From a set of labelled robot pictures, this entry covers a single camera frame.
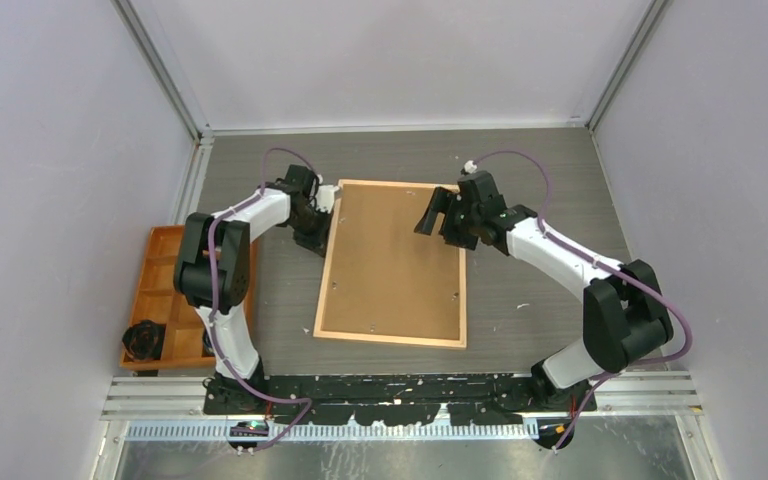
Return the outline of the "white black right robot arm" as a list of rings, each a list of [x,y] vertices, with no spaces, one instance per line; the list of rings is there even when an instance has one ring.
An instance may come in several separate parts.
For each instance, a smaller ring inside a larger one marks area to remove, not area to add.
[[[438,232],[462,249],[491,246],[536,267],[581,302],[581,337],[535,364],[527,379],[530,399],[544,410],[558,409],[571,389],[621,372],[674,337],[649,264],[601,257],[550,227],[541,213],[507,205],[487,171],[465,172],[454,187],[435,187],[414,230]]]

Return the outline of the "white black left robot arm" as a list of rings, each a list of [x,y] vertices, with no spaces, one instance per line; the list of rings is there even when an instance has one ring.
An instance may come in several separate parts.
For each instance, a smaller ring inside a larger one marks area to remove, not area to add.
[[[283,177],[262,183],[242,201],[187,217],[173,286],[204,324],[215,358],[215,373],[206,384],[208,403],[224,401],[253,414],[272,401],[244,307],[251,246],[274,227],[290,228],[298,246],[325,255],[340,194],[340,186],[323,183],[312,168],[291,165]]]

